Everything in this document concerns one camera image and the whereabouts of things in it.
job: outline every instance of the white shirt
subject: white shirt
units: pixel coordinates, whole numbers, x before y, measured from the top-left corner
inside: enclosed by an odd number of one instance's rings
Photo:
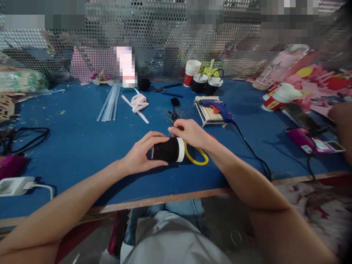
[[[194,225],[169,211],[138,219],[136,246],[123,243],[120,260],[123,264],[232,264]]]

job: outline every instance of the plastic bag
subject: plastic bag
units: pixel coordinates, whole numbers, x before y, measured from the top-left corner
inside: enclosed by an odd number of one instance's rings
[[[0,66],[0,92],[28,93],[49,87],[44,74],[35,70]]]

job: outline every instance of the white charger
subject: white charger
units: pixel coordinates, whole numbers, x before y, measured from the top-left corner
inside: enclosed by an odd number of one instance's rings
[[[50,190],[50,200],[54,197],[54,189],[49,185],[36,184],[34,177],[4,178],[0,181],[0,197],[24,195],[33,187],[44,187]]]

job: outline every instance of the clear plastic bottle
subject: clear plastic bottle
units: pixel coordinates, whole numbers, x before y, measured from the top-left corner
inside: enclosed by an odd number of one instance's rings
[[[288,45],[259,75],[252,84],[253,87],[264,91],[269,89],[275,82],[282,82],[282,76],[306,55],[308,50],[309,46],[305,44]]]

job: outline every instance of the yellow scissors handle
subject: yellow scissors handle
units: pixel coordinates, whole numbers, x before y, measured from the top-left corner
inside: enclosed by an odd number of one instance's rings
[[[199,161],[196,161],[195,159],[193,159],[189,153],[188,153],[188,150],[187,150],[187,143],[186,141],[183,141],[184,142],[184,153],[186,154],[186,157],[191,161],[193,162],[195,165],[199,165],[199,166],[204,166],[204,165],[207,165],[209,163],[209,158],[208,156],[204,153],[203,150],[201,150],[200,148],[195,148],[196,150],[199,151],[200,154],[202,154],[202,156],[205,158],[205,161],[204,162],[199,162]]]

